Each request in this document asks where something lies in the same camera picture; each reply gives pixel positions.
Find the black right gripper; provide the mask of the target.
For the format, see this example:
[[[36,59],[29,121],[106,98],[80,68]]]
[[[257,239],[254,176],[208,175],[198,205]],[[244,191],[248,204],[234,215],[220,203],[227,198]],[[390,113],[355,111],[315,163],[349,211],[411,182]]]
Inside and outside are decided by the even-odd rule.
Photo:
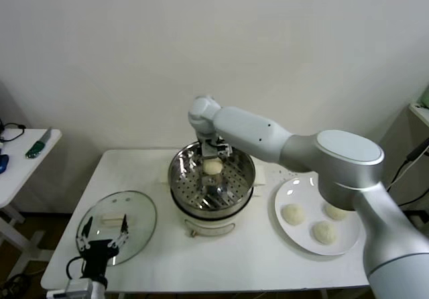
[[[217,144],[210,138],[200,138],[200,148],[202,157],[205,160],[218,158]]]

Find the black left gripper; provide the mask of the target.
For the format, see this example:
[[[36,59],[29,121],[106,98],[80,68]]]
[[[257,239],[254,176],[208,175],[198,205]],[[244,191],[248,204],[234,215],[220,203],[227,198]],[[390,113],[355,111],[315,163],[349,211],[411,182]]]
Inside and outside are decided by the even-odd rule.
[[[81,257],[85,261],[82,276],[95,279],[104,277],[109,260],[117,255],[117,248],[121,248],[129,238],[127,215],[123,216],[120,234],[113,240],[88,240],[93,218],[90,217],[84,224],[82,231],[76,236],[76,244]]]

